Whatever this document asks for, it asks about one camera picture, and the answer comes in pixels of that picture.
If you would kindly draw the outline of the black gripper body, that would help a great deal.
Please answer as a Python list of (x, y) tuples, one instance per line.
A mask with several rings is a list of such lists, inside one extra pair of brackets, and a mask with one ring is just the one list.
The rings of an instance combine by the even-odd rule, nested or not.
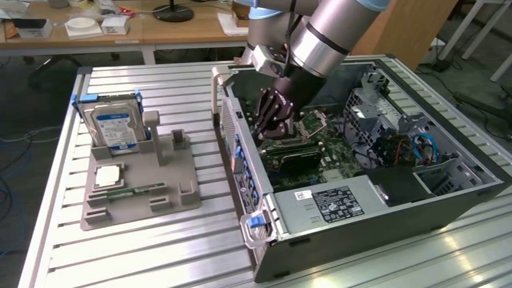
[(309, 104), (326, 79), (310, 74), (304, 68), (292, 66), (284, 77), (276, 78), (264, 88), (254, 114), (257, 121), (284, 120)]

